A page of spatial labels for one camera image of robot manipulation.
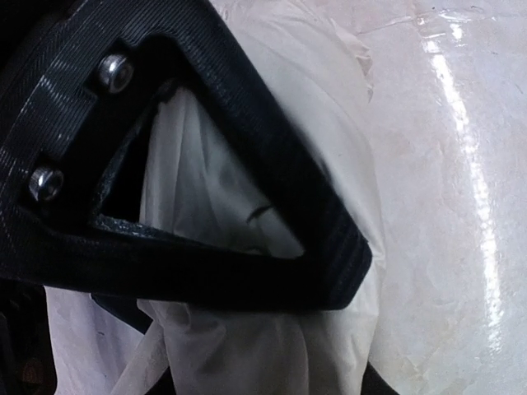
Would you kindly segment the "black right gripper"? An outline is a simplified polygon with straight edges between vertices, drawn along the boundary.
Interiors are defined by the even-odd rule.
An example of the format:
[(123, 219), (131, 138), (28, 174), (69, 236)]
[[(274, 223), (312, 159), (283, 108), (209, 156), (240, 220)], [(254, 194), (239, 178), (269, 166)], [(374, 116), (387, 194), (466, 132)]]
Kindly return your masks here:
[(42, 123), (77, 135), (86, 121), (86, 2), (1, 3), (1, 132)]

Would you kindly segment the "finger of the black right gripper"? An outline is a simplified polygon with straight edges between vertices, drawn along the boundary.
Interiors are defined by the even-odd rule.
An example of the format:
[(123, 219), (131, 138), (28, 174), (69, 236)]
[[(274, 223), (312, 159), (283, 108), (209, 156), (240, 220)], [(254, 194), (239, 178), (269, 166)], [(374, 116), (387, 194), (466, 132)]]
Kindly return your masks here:
[[(103, 295), (237, 311), (347, 307), (366, 238), (207, 1), (86, 2), (86, 121), (1, 132), (1, 276)], [(147, 120), (189, 88), (305, 252), (215, 248), (105, 214), (137, 202)]]

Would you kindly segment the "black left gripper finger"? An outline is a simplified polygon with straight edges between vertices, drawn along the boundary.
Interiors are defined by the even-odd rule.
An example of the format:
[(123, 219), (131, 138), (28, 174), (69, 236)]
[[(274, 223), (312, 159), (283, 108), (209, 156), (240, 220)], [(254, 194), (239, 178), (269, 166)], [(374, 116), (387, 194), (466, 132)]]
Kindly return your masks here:
[(361, 384), (361, 395), (398, 395), (380, 376), (370, 362), (367, 362)]

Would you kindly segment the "beige folding umbrella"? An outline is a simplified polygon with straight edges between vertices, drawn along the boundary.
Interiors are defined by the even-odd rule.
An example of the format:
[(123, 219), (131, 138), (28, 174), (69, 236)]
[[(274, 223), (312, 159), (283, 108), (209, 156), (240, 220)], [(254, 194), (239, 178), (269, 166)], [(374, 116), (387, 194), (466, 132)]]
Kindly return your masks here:
[[(371, 57), (311, 1), (218, 1), (216, 8), (344, 200), (372, 252), (343, 310), (212, 312), (142, 300), (145, 335), (79, 292), (49, 288), (61, 394), (143, 394), (171, 373), (179, 394), (357, 394), (380, 312), (384, 231), (365, 137)], [(153, 123), (140, 220), (189, 239), (292, 258), (300, 244), (187, 90)]]

